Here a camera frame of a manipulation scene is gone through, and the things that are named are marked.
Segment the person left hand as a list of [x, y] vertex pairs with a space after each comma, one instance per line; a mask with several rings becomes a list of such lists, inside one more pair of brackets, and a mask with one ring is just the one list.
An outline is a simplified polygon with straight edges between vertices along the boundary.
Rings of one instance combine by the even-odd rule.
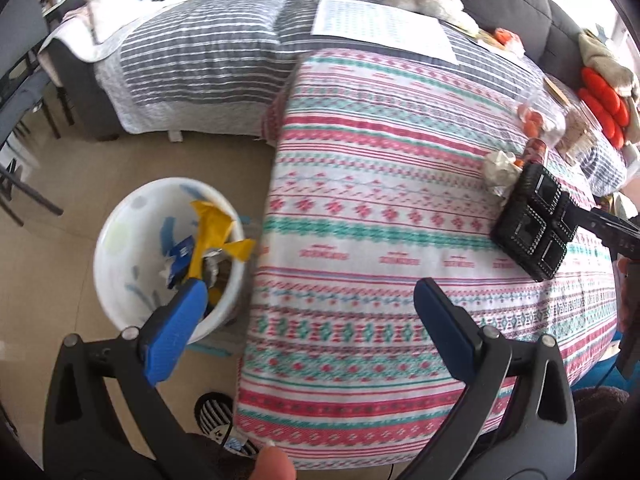
[[290, 458], [275, 445], [265, 446], [257, 455], [250, 480], [296, 480], [297, 472]]

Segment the person right hand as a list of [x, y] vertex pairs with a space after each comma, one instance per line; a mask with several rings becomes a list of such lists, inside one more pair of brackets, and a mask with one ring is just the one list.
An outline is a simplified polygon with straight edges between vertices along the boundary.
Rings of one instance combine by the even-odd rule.
[[617, 272], [620, 278], [620, 298], [618, 298], [617, 307], [617, 329], [621, 333], [625, 333], [631, 318], [630, 307], [628, 301], [628, 264], [630, 260], [620, 257], [617, 260]]

